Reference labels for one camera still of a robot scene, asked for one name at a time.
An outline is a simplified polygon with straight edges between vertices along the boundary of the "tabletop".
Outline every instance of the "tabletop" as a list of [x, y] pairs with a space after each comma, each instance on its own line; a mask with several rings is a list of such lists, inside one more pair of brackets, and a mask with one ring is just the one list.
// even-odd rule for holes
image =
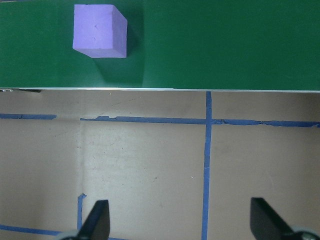
[[[74, 4], [113, 4], [127, 58], [72, 48]], [[320, 91], [320, 1], [0, 3], [0, 88]]]

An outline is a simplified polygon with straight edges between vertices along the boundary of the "foam cube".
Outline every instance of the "foam cube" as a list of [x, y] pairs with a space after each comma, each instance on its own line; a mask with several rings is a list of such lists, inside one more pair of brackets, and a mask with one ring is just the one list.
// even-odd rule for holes
[[114, 5], [76, 4], [72, 48], [91, 58], [126, 58], [127, 25]]

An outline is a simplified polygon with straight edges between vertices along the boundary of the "blue tape line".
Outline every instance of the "blue tape line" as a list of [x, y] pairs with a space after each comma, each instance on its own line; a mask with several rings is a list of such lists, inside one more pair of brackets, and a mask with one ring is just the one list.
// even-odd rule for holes
[[203, 203], [202, 203], [201, 240], [207, 240], [207, 238], [208, 238], [211, 130], [212, 130], [212, 99], [211, 99], [211, 92], [207, 91], [206, 92], [206, 114], [205, 114], [205, 143], [204, 143], [204, 165], [203, 165], [204, 169], [203, 169]]
[[34, 119], [34, 120], [52, 120], [55, 114], [7, 114], [0, 113], [0, 119]]
[[51, 236], [56, 236], [59, 233], [61, 233], [60, 231], [34, 229], [34, 228], [19, 227], [19, 226], [6, 226], [6, 225], [2, 225], [2, 224], [0, 224], [0, 230], [28, 233], [28, 234], [51, 235]]
[[22, 119], [53, 120], [55, 118], [57, 118], [55, 114], [22, 114]]
[[82, 227], [82, 206], [83, 206], [83, 199], [86, 197], [84, 193], [78, 196], [78, 209], [77, 209], [77, 222], [76, 222], [76, 229], [80, 230]]
[[273, 127], [300, 127], [300, 128], [320, 128], [319, 121], [256, 121], [244, 119], [212, 119], [213, 125], [239, 125], [239, 126], [252, 126], [252, 125], [269, 125]]
[[97, 118], [80, 118], [80, 121], [152, 123], [152, 124], [206, 124], [206, 119], [198, 118], [166, 118], [166, 117], [138, 117], [138, 116], [98, 116]]

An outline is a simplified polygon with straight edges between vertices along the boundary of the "floor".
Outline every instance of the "floor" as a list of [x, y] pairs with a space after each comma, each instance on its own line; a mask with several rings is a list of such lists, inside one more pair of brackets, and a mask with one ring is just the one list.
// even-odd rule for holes
[[318, 94], [45, 90], [0, 103], [2, 239], [53, 239], [99, 199], [114, 239], [253, 240], [251, 197], [320, 232]]

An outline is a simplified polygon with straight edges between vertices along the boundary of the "green board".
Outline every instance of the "green board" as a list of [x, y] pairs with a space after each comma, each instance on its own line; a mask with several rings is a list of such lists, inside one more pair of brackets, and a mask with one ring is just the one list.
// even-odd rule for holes
[[[74, 4], [113, 4], [127, 58], [72, 49]], [[319, 0], [0, 3], [0, 88], [320, 91]]]

